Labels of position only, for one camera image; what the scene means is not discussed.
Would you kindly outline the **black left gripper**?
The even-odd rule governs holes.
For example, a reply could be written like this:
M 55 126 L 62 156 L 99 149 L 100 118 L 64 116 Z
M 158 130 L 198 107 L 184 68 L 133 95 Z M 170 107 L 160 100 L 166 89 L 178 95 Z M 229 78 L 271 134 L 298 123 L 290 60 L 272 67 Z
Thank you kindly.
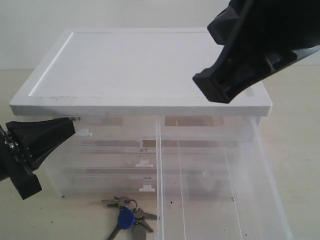
M 36 122 L 11 121 L 0 129 L 0 180 L 10 179 L 25 200 L 42 191 L 34 173 L 76 131 L 68 117 Z

